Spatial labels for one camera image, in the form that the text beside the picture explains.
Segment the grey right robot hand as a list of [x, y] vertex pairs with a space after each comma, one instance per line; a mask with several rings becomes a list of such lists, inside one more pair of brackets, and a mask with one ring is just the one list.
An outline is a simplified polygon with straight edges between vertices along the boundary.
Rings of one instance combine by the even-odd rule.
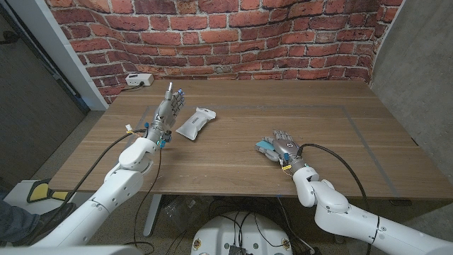
[[273, 130], [273, 137], [264, 137], [256, 143], [255, 150], [264, 154], [269, 160], [290, 164], [297, 158], [299, 145], [292, 136], [282, 130]]

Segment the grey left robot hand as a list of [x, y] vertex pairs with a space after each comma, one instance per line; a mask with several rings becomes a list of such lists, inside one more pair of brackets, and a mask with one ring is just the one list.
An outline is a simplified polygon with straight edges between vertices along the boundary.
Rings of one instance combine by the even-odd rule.
[[185, 104], [184, 95], [182, 89], [174, 92], [173, 83], [169, 83], [164, 100], [155, 110], [153, 120], [147, 128], [145, 137], [148, 140], [157, 140], [174, 126], [176, 118]]

